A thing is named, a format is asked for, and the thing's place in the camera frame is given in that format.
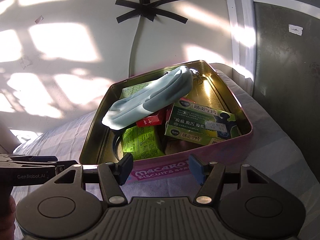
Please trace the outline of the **green medicine box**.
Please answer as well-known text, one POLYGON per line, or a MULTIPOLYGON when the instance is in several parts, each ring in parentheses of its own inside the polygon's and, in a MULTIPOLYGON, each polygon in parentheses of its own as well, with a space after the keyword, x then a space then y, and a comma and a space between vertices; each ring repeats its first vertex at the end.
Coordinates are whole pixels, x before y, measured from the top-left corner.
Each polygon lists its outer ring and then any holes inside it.
POLYGON ((234 114, 181 98, 172 106, 165 135, 207 146, 239 137, 241 133, 234 114))

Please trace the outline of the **white door frame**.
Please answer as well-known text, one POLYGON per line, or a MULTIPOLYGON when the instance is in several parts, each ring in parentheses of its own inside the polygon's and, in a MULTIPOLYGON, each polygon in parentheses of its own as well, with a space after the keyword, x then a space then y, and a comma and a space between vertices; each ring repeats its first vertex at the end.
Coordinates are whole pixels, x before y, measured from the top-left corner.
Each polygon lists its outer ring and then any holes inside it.
POLYGON ((226 0, 232 40, 233 80, 253 94, 256 63, 256 28, 253 0, 226 0))

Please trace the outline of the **light teal zipper pouch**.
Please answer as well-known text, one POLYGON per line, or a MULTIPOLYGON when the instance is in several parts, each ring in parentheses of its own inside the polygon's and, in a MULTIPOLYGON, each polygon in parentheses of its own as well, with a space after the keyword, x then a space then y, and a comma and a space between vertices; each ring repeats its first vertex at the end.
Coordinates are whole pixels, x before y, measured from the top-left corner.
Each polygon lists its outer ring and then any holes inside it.
POLYGON ((179 66, 127 98, 116 101, 106 112, 102 124, 120 130, 186 96, 199 72, 179 66))

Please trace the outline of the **red cigarette pack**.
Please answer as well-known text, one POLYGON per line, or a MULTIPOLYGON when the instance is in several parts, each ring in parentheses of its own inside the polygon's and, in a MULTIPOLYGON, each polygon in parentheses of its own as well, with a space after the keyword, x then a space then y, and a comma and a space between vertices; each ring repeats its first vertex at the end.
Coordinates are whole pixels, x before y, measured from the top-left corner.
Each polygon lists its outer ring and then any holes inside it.
POLYGON ((165 109, 161 109, 155 113, 150 114, 136 122, 138 127, 148 127, 161 125, 164 121, 165 109))

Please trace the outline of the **green wet wipes pack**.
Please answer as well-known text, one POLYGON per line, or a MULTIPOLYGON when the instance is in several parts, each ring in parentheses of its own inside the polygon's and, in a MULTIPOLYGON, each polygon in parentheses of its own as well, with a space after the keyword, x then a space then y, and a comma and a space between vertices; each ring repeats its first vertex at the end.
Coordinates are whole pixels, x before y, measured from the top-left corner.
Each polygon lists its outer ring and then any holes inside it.
POLYGON ((128 128, 122 135, 123 155, 131 153, 134 160, 157 158, 165 154, 158 142, 154 126, 128 128))

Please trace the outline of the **pink macaron biscuit tin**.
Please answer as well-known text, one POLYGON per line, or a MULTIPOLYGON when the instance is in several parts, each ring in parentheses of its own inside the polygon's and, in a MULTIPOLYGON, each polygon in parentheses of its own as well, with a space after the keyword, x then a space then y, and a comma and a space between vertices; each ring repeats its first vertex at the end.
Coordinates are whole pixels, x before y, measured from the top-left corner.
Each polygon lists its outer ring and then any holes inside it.
MULTIPOLYGON (((162 146, 169 151, 169 155, 137 160, 134 162, 128 183, 145 182, 181 176, 189 173, 188 158, 194 154, 203 161, 217 161, 225 165, 238 163, 248 155, 249 141, 253 136, 253 126, 243 110, 242 104, 231 91, 231 87, 222 79, 219 70, 229 67, 221 63, 208 64, 203 60, 184 63, 185 66, 199 72, 201 80, 195 80, 193 90, 188 94, 190 100, 201 105, 224 109, 235 115, 241 135, 234 139, 218 142, 208 146, 188 146, 185 141, 174 138, 161 138, 162 146)), ((112 84, 104 95, 98 110, 89 127, 79 161, 84 165, 101 164, 108 161, 117 162, 112 149, 115 133, 103 125, 102 119, 109 108, 121 95, 124 88, 153 81, 165 72, 177 68, 176 65, 164 67, 140 74, 118 83, 112 84)))

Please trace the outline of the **black tape cross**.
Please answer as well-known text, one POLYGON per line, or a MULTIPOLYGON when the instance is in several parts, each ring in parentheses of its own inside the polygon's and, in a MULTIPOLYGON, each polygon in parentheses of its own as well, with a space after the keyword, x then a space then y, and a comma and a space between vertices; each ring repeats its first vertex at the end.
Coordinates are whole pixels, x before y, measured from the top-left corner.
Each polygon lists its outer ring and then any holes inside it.
POLYGON ((182 0, 158 0, 148 4, 144 3, 148 1, 150 0, 139 0, 139 2, 116 0, 115 5, 132 9, 131 11, 118 16, 116 18, 117 22, 121 23, 136 16, 143 16, 144 18, 147 18, 148 20, 153 22, 155 17, 159 15, 166 18, 170 18, 183 24, 187 23, 187 18, 167 10, 159 9, 159 6, 161 5, 182 0))

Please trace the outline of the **green toothpaste box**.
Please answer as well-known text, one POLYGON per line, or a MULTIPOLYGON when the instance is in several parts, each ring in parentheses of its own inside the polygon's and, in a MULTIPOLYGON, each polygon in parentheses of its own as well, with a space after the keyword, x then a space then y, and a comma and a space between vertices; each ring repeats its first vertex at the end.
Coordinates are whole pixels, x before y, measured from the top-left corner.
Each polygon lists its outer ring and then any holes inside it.
POLYGON ((123 88, 121 90, 119 100, 127 98, 127 97, 131 96, 132 94, 135 94, 136 92, 140 91, 141 89, 143 89, 144 87, 146 87, 150 83, 151 83, 151 81, 139 83, 137 85, 132 85, 132 86, 123 88))

